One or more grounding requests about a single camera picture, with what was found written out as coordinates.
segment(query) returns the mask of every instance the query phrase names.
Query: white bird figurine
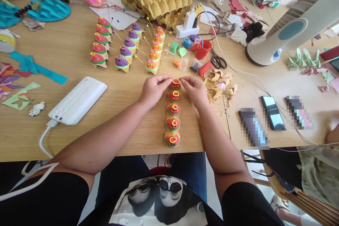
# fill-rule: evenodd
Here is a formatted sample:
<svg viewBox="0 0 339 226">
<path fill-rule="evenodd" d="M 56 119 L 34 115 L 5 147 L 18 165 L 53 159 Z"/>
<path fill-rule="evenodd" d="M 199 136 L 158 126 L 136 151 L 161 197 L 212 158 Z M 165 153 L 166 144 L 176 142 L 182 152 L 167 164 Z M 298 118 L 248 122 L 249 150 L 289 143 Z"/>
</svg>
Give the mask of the white bird figurine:
<svg viewBox="0 0 339 226">
<path fill-rule="evenodd" d="M 28 114 L 30 116 L 39 115 L 40 111 L 43 110 L 44 108 L 45 108 L 45 102 L 40 102 L 39 104 L 34 105 L 33 109 L 31 109 Z"/>
</svg>

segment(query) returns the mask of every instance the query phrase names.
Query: white power bank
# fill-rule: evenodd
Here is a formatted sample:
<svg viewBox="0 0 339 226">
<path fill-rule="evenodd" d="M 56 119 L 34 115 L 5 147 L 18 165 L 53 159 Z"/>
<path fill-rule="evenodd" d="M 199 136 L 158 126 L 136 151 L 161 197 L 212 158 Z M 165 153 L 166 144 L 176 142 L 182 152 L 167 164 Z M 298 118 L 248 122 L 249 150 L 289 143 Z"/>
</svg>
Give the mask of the white power bank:
<svg viewBox="0 0 339 226">
<path fill-rule="evenodd" d="M 66 125 L 77 124 L 99 99 L 107 85 L 91 77 L 85 77 L 48 116 Z"/>
</svg>

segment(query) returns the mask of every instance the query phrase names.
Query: scissors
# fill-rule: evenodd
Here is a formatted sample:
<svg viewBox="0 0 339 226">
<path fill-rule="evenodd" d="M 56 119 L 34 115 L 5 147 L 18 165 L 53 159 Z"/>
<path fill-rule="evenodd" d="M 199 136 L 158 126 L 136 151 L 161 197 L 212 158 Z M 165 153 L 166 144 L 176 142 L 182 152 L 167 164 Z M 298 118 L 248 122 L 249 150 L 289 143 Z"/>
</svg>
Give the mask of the scissors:
<svg viewBox="0 0 339 226">
<path fill-rule="evenodd" d="M 227 68 L 227 63 L 225 61 L 225 59 L 219 57 L 214 48 L 212 47 L 212 52 L 213 52 L 213 55 L 212 55 L 212 58 L 211 58 L 211 63 L 212 65 L 217 68 L 217 69 L 226 69 Z"/>
</svg>

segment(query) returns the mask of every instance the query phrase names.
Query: person's left hand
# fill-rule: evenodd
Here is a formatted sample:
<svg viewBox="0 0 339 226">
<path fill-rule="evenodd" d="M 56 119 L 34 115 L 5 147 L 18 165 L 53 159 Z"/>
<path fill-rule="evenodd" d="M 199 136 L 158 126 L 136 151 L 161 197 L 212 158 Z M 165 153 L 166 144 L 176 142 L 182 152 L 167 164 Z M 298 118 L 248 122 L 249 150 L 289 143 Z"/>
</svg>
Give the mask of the person's left hand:
<svg viewBox="0 0 339 226">
<path fill-rule="evenodd" d="M 174 77 L 170 75 L 155 75 L 147 78 L 138 101 L 147 105 L 150 109 L 153 108 L 173 78 Z"/>
</svg>

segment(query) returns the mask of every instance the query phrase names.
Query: wooden table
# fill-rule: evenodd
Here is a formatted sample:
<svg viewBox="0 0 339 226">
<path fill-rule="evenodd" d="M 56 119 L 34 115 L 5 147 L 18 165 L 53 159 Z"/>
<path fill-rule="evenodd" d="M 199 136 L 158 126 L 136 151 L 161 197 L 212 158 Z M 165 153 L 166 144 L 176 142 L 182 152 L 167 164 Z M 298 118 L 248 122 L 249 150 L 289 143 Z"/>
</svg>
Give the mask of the wooden table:
<svg viewBox="0 0 339 226">
<path fill-rule="evenodd" d="M 30 0 L 10 0 L 12 4 L 23 7 Z M 262 14 L 264 20 L 270 24 L 276 22 L 282 16 L 286 8 L 279 7 L 276 9 L 259 10 L 253 6 L 247 5 L 250 10 Z M 94 41 L 95 26 L 98 16 L 88 7 L 79 4 L 71 5 L 72 13 L 65 20 L 46 23 L 42 30 L 31 32 L 23 23 L 19 23 L 10 30 L 21 36 L 17 39 L 16 50 L 23 55 L 32 55 L 34 61 L 48 69 L 51 69 L 61 75 L 68 77 L 64 85 L 59 85 L 43 75 L 31 75 L 29 78 L 20 78 L 15 84 L 28 85 L 31 82 L 37 82 L 42 85 L 41 88 L 34 89 L 30 92 L 35 102 L 52 100 L 51 104 L 35 117 L 28 116 L 31 107 L 26 107 L 22 111 L 2 105 L 1 106 L 1 142 L 0 142 L 0 161 L 22 161 L 46 159 L 46 155 L 39 149 L 38 141 L 49 121 L 48 113 L 64 96 L 69 93 L 74 86 L 78 84 L 85 76 L 91 76 L 108 85 L 108 89 L 94 104 L 91 110 L 76 126 L 66 126 L 59 124 L 51 129 L 44 139 L 45 148 L 52 153 L 57 154 L 67 144 L 72 142 L 80 135 L 86 133 L 102 122 L 116 115 L 122 109 L 135 102 L 141 93 L 144 80 L 151 74 L 146 74 L 144 64 L 134 59 L 129 73 L 115 71 L 113 63 L 116 52 L 111 50 L 109 53 L 110 61 L 108 68 L 100 66 L 93 68 L 89 62 L 89 53 L 91 44 Z M 200 24 L 200 32 L 209 29 L 207 25 Z M 118 32 L 121 38 L 127 36 L 124 31 Z M 149 32 L 145 33 L 147 39 L 151 41 Z M 225 53 L 231 65 L 242 71 L 251 72 L 258 75 L 264 82 L 267 89 L 275 97 L 276 101 L 283 104 L 282 98 L 286 95 L 300 95 L 305 107 L 310 112 L 318 112 L 322 115 L 323 111 L 334 109 L 334 101 L 338 95 L 330 89 L 330 92 L 321 94 L 317 85 L 324 84 L 321 76 L 309 77 L 301 76 L 299 72 L 290 72 L 283 63 L 283 60 L 289 55 L 288 52 L 283 54 L 282 60 L 272 66 L 261 68 L 250 64 L 245 58 L 244 48 L 232 41 L 231 39 L 218 37 L 222 51 Z M 164 48 L 167 43 L 174 40 L 171 36 L 166 36 Z M 213 41 L 216 52 L 221 53 Z M 322 39 L 324 46 L 335 46 L 335 42 Z M 122 42 L 116 35 L 113 36 L 111 47 L 118 50 Z M 139 48 L 149 53 L 149 45 L 141 41 Z M 138 53 L 138 57 L 146 63 L 147 56 Z M 193 61 L 192 55 L 189 58 L 189 66 Z M 190 70 L 183 73 L 173 66 L 173 60 L 180 60 L 181 57 L 176 55 L 167 55 L 162 59 L 164 64 L 160 67 L 158 74 L 169 74 L 175 77 L 185 75 L 196 75 Z M 14 66 L 18 63 L 7 56 L 7 53 L 0 52 L 0 61 L 8 62 Z M 263 119 L 260 112 L 261 105 L 258 97 L 266 95 L 259 82 L 251 76 L 240 74 L 228 68 L 234 74 L 234 80 L 238 84 L 238 94 L 235 101 L 227 113 L 230 115 L 226 118 L 225 108 L 222 98 L 213 104 L 213 108 L 219 117 L 223 127 L 230 134 L 233 142 L 238 149 L 246 149 L 249 144 L 246 143 L 245 134 L 240 126 L 238 111 L 242 107 L 253 107 L 259 114 L 259 119 Z M 331 103 L 321 104 L 321 99 Z M 182 91 L 181 101 L 182 127 L 180 135 L 182 142 L 175 148 L 171 149 L 164 145 L 163 136 L 165 126 L 163 124 L 166 118 L 166 94 L 162 96 L 157 105 L 144 117 L 139 126 L 133 132 L 126 142 L 119 155 L 139 155 L 139 154 L 165 154 L 165 153 L 183 153 L 203 151 L 202 135 L 199 127 L 199 116 L 189 100 L 187 93 Z M 305 142 L 293 131 L 286 120 L 288 128 L 286 132 L 268 131 L 271 147 L 284 147 L 290 145 L 304 145 Z M 316 138 L 321 143 L 325 130 L 308 131 L 307 136 Z"/>
</svg>

